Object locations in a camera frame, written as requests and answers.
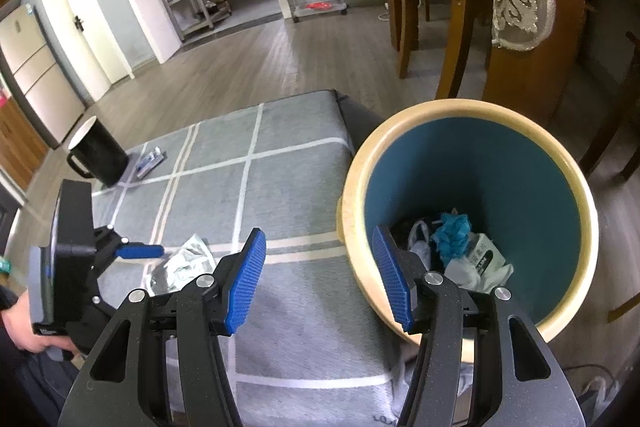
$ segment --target black mug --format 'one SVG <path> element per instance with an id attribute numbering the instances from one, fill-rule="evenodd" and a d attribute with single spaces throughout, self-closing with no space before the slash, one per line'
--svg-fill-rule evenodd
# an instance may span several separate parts
<path id="1" fill-rule="evenodd" d="M 74 158 L 87 170 L 82 170 Z M 100 120 L 92 116 L 69 140 L 66 162 L 82 178 L 96 178 L 111 187 L 122 178 L 129 164 L 129 156 Z"/>

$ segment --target metal bolt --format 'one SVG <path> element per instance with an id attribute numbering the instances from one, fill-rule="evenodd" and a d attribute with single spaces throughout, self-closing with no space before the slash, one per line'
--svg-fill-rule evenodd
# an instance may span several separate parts
<path id="1" fill-rule="evenodd" d="M 145 298 L 145 291 L 144 290 L 133 290 L 129 294 L 129 301 L 131 301 L 131 302 L 140 302 L 144 298 Z"/>
<path id="2" fill-rule="evenodd" d="M 200 277 L 198 277 L 198 280 L 196 280 L 196 284 L 200 286 L 200 288 L 208 288 L 214 282 L 215 282 L 215 279 L 213 279 L 213 276 L 209 275 L 208 273 L 201 275 Z"/>
<path id="3" fill-rule="evenodd" d="M 495 296 L 501 301 L 508 301 L 509 299 L 511 299 L 511 292 L 507 288 L 498 286 L 495 289 Z"/>
<path id="4" fill-rule="evenodd" d="M 439 286 L 440 284 L 442 284 L 442 281 L 444 281 L 444 279 L 442 278 L 442 275 L 440 275 L 438 272 L 427 272 L 424 275 L 424 281 L 427 284 L 433 284 L 434 286 Z"/>

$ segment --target transparent plastic bag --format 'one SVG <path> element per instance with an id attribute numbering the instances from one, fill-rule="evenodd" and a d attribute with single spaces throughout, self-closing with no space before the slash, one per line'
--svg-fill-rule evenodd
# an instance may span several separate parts
<path id="1" fill-rule="evenodd" d="M 193 234 L 180 250 L 170 254 L 145 277 L 149 295 L 180 291 L 198 275 L 212 273 L 216 260 L 207 245 Z"/>

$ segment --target mug handle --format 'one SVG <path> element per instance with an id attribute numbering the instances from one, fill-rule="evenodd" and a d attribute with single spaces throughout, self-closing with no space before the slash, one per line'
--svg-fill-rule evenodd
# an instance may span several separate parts
<path id="1" fill-rule="evenodd" d="M 70 152 L 67 156 L 66 156 L 66 162 L 68 163 L 69 167 L 71 167 L 75 172 L 77 172 L 78 174 L 80 174 L 82 176 L 82 178 L 84 179 L 91 179 L 94 178 L 94 175 L 91 174 L 91 172 L 85 172 L 83 171 L 81 168 L 79 168 L 78 164 L 76 164 L 75 161 L 72 161 L 71 158 L 74 157 L 74 154 L 72 152 Z"/>

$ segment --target person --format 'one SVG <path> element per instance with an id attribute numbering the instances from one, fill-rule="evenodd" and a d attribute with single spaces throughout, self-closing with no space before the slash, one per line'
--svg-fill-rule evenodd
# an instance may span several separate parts
<path id="1" fill-rule="evenodd" d="M 2 425 L 55 426 L 78 370 L 56 362 L 48 347 L 74 354 L 68 337 L 43 337 L 31 328 L 29 293 L 16 298 L 0 285 L 0 418 Z"/>

